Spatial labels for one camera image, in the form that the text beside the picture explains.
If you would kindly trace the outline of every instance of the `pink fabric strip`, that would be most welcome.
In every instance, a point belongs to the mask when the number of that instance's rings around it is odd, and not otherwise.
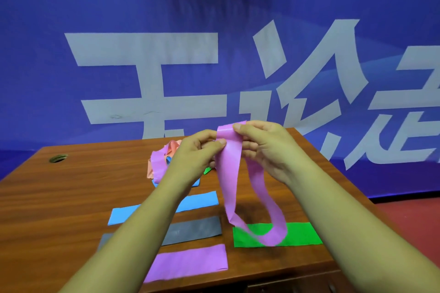
[[[159,151],[153,151],[151,153],[151,167],[153,168],[154,173],[154,182],[159,183],[164,177],[164,174],[166,172],[166,169],[168,168],[166,164],[166,153],[168,152],[168,145],[165,145],[164,148],[162,148]]]
[[[267,234],[255,235],[249,230],[246,223],[235,213],[237,181],[243,142],[242,136],[234,131],[232,124],[228,124],[218,127],[217,139],[226,139],[227,141],[223,151],[216,156],[216,168],[229,222],[243,229],[265,246],[276,246],[286,237],[287,225],[283,212],[267,192],[264,184],[263,168],[255,161],[246,159],[252,188],[269,212],[273,224],[272,229]]]
[[[224,244],[158,254],[143,282],[169,280],[228,269]]]

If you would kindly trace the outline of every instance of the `wooden table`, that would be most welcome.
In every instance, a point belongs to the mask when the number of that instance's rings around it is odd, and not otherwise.
[[[307,154],[376,216],[388,219],[295,129],[289,132]],[[146,178],[147,160],[172,138],[44,147],[0,183],[0,287],[2,292],[57,292],[96,252],[115,207],[140,204],[154,189]],[[68,158],[58,163],[58,154]],[[290,191],[269,175],[267,189],[287,222],[308,219]],[[202,176],[190,195],[217,191],[220,205],[174,216],[181,222],[220,216],[223,235],[164,246],[159,252],[226,245],[229,270],[143,285],[141,292],[201,289],[279,275],[294,277],[336,271],[323,245],[234,248],[232,226],[223,207],[217,173]],[[252,191],[245,162],[240,166],[237,214],[246,223],[270,222]]]

